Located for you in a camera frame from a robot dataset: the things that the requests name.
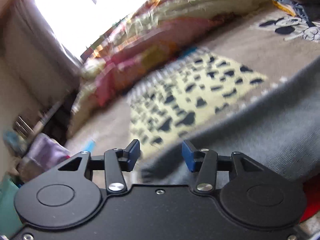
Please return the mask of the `grey knit sweater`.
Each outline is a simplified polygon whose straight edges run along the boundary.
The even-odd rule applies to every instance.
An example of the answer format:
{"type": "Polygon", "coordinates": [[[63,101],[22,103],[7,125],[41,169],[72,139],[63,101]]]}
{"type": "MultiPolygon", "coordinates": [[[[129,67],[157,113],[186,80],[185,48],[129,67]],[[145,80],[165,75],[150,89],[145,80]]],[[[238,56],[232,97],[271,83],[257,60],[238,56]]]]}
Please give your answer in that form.
{"type": "Polygon", "coordinates": [[[319,173],[319,60],[256,102],[187,139],[220,155],[239,151],[290,181],[319,173]]]}

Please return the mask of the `lavender folded garment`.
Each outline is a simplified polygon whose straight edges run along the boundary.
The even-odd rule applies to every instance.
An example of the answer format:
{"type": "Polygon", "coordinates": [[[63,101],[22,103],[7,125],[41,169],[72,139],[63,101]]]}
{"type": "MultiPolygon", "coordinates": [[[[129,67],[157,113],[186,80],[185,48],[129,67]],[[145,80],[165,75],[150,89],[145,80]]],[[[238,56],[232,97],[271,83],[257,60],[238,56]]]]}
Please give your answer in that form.
{"type": "Polygon", "coordinates": [[[26,183],[68,158],[69,150],[40,133],[18,165],[20,179],[26,183]]]}

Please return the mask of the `Mickey Mouse plush blanket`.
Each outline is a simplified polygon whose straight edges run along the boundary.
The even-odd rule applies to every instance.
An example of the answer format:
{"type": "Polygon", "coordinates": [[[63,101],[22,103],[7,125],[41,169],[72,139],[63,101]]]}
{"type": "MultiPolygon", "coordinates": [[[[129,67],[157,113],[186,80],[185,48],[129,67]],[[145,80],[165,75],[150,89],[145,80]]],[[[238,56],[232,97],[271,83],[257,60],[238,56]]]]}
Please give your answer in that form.
{"type": "Polygon", "coordinates": [[[144,158],[266,95],[319,56],[319,22],[275,7],[214,32],[185,57],[152,72],[67,141],[71,154],[140,141],[144,158]]]}

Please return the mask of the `pink floral quilt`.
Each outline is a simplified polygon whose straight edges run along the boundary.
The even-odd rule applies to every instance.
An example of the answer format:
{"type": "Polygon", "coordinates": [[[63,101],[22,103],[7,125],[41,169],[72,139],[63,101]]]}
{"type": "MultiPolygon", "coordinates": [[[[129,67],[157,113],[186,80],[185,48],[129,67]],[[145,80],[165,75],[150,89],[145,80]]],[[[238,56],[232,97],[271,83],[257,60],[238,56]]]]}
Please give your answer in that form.
{"type": "Polygon", "coordinates": [[[266,0],[147,0],[113,27],[81,68],[67,135],[72,137],[94,110],[170,61],[198,38],[266,0]]]}

